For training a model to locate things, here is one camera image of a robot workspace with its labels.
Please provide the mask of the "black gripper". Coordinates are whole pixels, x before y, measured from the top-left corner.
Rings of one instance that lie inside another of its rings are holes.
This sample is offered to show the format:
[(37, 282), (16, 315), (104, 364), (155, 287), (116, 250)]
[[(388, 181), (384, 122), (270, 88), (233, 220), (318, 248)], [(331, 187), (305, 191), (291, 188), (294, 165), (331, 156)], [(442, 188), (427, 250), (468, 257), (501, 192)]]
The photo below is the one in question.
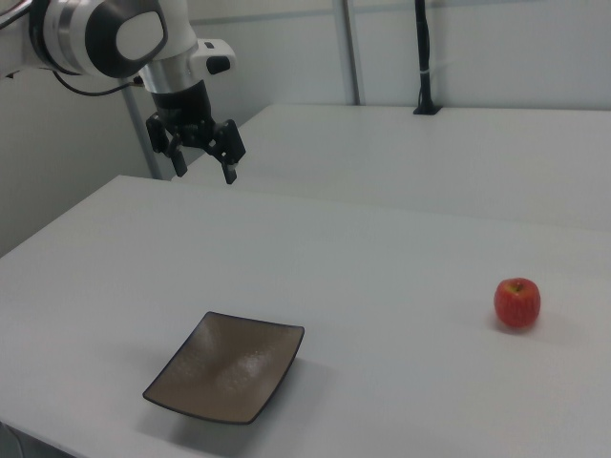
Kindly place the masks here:
[(153, 151), (166, 154), (177, 177), (183, 177), (188, 170), (181, 145), (220, 156), (225, 182), (231, 185), (238, 177), (237, 165), (245, 155), (245, 147), (233, 119), (221, 124), (213, 119), (204, 83), (200, 81), (186, 90), (152, 94), (152, 97), (156, 111), (148, 117), (145, 126)]

